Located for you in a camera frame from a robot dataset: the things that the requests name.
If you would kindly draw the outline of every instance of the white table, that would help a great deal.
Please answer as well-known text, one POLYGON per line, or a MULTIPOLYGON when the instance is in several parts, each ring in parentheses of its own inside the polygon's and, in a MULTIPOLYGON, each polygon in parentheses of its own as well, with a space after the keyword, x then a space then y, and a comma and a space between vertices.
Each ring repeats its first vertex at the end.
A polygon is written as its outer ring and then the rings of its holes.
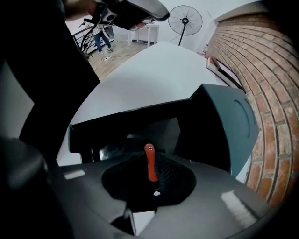
MULTIPOLYGON (((227 86, 206 68, 206 59, 167 42, 159 42, 116 68, 86 98, 71 124, 191 97, 201 84, 227 86)), ((80 164, 70 153, 68 132, 57 156, 60 166, 80 164)))
MULTIPOLYGON (((154 44, 157 43, 158 41, 158 33, 159 33, 159 25, 158 24, 147 24, 145 25, 143 28, 140 28, 140 29, 147 29, 148 30, 148 47, 150 47, 150 34, 151 34, 151 29, 152 28, 156 28, 157 31, 156 31, 156 35, 155 35, 155 40, 154 40, 154 44)), ((134 31, 134 33, 136 34, 136 41, 139 42, 139 30, 138 29, 137 31, 134 31)), ((128 31, 128 44, 129 46, 131 46, 131 43, 132 43, 132 36, 131 36, 131 33, 133 33, 132 31, 128 31)))

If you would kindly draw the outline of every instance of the orange handle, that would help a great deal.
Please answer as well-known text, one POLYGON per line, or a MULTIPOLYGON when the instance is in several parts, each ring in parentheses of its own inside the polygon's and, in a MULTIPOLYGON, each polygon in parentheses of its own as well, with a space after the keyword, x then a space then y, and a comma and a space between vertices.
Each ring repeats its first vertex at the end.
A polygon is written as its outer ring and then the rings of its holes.
POLYGON ((156 182, 158 177, 155 173, 155 148, 152 144, 147 144, 144 147, 144 151, 148 159, 149 180, 156 182))

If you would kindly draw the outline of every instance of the blue jeans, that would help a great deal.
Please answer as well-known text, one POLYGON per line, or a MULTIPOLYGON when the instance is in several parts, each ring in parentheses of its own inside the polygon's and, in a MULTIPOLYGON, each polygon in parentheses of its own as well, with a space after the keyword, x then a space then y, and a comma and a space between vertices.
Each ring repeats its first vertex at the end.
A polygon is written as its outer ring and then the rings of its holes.
POLYGON ((104 35, 103 31, 101 31, 100 33, 96 34, 93 36, 94 37, 94 41, 95 41, 95 44, 97 45, 98 47, 98 50, 99 52, 102 51, 102 46, 101 46, 101 43, 100 43, 100 37, 103 38, 105 44, 110 48, 111 45, 110 45, 110 42, 108 40, 108 38, 104 35))

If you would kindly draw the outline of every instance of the standing fan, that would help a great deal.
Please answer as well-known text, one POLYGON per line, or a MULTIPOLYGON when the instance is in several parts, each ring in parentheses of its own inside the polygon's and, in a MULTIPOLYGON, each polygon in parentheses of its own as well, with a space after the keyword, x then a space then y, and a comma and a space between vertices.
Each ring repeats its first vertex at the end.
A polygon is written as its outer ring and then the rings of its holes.
POLYGON ((202 17, 193 7, 181 5, 170 11, 168 23, 172 30, 181 35, 178 44, 180 45, 184 35, 199 32, 202 27, 202 17))

